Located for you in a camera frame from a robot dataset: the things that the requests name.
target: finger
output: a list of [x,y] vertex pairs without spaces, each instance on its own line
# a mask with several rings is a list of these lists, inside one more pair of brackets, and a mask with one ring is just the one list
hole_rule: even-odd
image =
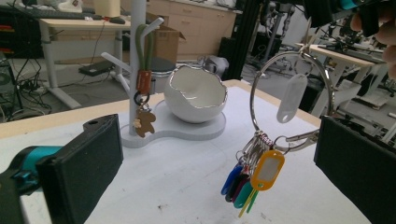
[[388,64],[388,76],[396,79],[396,64]]
[[389,21],[379,27],[378,33],[375,38],[382,44],[385,45],[396,45],[396,26],[394,21]]
[[387,63],[396,64],[396,46],[388,46],[382,54],[382,59]]
[[352,21],[350,22],[350,28],[353,31],[361,30],[361,15],[359,13],[355,13],[352,17]]
[[395,19],[393,8],[390,2],[384,2],[378,7],[378,20],[380,22],[388,22]]

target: white key tag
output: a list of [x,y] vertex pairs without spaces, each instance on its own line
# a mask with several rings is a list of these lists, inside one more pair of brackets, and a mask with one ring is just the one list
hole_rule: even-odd
[[289,80],[285,94],[277,110],[277,121],[280,123],[287,123],[294,118],[300,102],[303,99],[307,84],[308,78],[303,74],[298,74]]

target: white stand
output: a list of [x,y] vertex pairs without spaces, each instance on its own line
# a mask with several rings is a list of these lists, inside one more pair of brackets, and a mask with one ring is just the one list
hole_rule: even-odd
[[[209,140],[222,134],[226,123],[223,114],[202,124],[189,124],[176,118],[176,116],[172,114],[164,102],[157,104],[153,110],[153,114],[157,118],[156,121],[152,123],[155,133],[146,133],[147,137],[145,138],[141,138],[136,134],[133,125],[137,109],[137,105],[134,103],[134,94],[136,93],[135,86],[139,60],[135,45],[135,33],[137,26],[146,23],[146,1],[132,0],[131,18],[130,65],[123,63],[108,53],[102,53],[104,58],[108,59],[131,74],[129,85],[122,74],[117,74],[118,79],[120,80],[123,88],[128,92],[130,98],[129,124],[121,127],[120,130],[122,145],[133,148],[143,147],[149,142],[161,137],[177,137],[195,141]],[[163,23],[163,19],[159,18],[143,31],[143,34],[140,36],[142,46],[144,46],[144,37],[148,33],[152,32],[161,23]]]
[[145,138],[128,134],[128,125],[121,127],[122,145],[130,148],[143,147],[158,138],[175,137],[191,141],[206,141],[220,136],[226,124],[224,114],[219,114],[212,120],[204,123],[192,124],[177,118],[166,105],[165,101],[159,102],[152,111],[156,115],[154,126],[155,133],[146,133]]

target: yellow key tag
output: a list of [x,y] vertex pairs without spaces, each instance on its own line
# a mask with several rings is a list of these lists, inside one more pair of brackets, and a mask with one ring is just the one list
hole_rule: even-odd
[[253,177],[250,178],[251,187],[256,190],[270,189],[285,163],[283,154],[276,150],[266,151],[260,157]]

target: white bowl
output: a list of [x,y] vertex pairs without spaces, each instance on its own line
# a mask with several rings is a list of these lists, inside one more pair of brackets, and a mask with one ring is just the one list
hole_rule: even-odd
[[221,113],[227,100],[227,87],[216,74],[182,65],[167,79],[163,94],[178,118],[202,123]]

